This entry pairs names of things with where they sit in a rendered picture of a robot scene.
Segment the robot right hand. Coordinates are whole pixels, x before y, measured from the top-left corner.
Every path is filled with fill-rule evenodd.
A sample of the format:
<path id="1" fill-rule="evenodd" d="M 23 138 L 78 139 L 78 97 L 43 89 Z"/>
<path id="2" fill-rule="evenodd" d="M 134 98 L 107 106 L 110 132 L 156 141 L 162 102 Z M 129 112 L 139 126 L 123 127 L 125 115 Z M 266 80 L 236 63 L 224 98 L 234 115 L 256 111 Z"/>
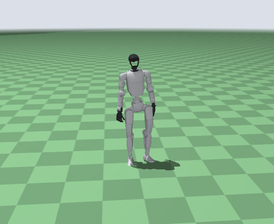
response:
<path id="1" fill-rule="evenodd" d="M 117 110 L 117 115 L 116 115 L 116 119 L 118 120 L 118 121 L 120 121 L 120 122 L 123 122 L 122 121 L 122 118 L 124 119 L 124 117 L 122 116 L 122 111 L 123 111 L 123 108 L 121 107 L 121 111 L 118 111 Z M 125 120 L 125 119 L 124 119 Z"/>

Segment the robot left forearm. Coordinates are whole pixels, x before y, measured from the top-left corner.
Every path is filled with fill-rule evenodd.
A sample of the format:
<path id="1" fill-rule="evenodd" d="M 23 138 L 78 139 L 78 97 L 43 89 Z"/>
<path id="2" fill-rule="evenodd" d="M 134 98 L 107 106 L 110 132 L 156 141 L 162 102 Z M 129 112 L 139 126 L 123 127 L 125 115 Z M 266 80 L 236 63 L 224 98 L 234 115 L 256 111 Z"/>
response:
<path id="1" fill-rule="evenodd" d="M 149 94 L 149 97 L 150 97 L 151 105 L 152 105 L 152 103 L 156 104 L 155 97 L 154 97 L 154 91 L 149 92 L 148 94 Z"/>

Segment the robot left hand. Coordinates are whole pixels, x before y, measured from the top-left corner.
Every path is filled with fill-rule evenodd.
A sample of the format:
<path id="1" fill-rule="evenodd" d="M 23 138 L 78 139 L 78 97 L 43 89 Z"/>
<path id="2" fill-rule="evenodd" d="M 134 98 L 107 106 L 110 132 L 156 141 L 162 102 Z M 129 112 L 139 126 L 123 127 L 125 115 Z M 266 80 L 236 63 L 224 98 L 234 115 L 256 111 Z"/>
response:
<path id="1" fill-rule="evenodd" d="M 155 103 L 152 103 L 152 107 L 153 107 L 153 116 L 154 116 L 155 107 L 156 107 Z"/>

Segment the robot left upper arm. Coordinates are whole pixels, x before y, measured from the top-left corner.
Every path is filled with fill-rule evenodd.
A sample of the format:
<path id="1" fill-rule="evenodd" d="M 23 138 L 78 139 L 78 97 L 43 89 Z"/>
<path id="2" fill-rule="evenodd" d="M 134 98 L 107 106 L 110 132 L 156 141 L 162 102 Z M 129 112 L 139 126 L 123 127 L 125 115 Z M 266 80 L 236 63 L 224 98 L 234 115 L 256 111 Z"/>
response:
<path id="1" fill-rule="evenodd" d="M 153 91 L 153 87 L 151 85 L 151 74 L 147 70 L 143 70 L 143 72 L 144 72 L 144 76 L 145 76 L 145 80 L 146 80 L 146 84 L 147 84 L 146 90 L 148 92 L 152 92 Z"/>

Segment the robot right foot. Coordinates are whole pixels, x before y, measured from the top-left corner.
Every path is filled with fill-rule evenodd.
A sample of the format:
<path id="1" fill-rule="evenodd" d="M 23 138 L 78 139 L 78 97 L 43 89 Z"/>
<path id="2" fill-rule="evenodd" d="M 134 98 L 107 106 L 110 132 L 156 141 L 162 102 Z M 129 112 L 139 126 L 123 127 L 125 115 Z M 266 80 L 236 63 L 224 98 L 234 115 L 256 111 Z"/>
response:
<path id="1" fill-rule="evenodd" d="M 128 166 L 132 166 L 133 165 L 133 157 L 132 157 L 132 159 L 131 159 L 131 157 L 130 157 L 130 159 L 128 159 L 127 165 Z"/>

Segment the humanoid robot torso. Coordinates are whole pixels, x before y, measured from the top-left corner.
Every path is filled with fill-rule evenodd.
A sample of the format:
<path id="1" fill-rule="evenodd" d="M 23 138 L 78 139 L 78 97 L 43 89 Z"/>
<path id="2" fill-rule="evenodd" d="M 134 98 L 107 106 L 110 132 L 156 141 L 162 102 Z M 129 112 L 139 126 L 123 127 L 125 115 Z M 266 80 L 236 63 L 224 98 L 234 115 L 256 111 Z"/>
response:
<path id="1" fill-rule="evenodd" d="M 133 69 L 131 69 L 133 70 Z M 126 85 L 127 90 L 133 98 L 131 106 L 133 107 L 133 112 L 141 112 L 144 110 L 143 101 L 138 96 L 143 95 L 144 91 L 144 72 L 143 70 L 137 69 L 138 71 L 132 72 L 131 70 L 126 71 Z"/>

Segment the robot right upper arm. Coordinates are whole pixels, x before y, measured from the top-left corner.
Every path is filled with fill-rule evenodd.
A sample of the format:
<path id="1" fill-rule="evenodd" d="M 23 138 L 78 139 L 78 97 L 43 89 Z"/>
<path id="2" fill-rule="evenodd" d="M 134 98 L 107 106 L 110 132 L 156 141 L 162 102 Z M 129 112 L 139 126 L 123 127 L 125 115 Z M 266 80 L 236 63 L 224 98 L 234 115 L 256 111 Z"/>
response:
<path id="1" fill-rule="evenodd" d="M 125 90 L 124 89 L 124 83 L 125 83 L 125 79 L 126 79 L 127 73 L 121 73 L 119 75 L 119 91 L 121 91 L 121 95 L 120 96 L 125 96 Z"/>

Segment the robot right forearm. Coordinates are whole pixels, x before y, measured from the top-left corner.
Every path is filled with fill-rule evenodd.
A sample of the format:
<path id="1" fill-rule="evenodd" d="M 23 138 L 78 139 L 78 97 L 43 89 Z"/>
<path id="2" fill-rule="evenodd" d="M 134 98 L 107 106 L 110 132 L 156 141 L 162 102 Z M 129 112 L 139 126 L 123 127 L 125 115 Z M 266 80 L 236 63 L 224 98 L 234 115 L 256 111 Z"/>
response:
<path id="1" fill-rule="evenodd" d="M 123 107 L 123 97 L 120 95 L 121 95 L 121 91 L 118 92 L 118 104 L 117 104 L 118 111 L 121 111 L 121 107 Z"/>

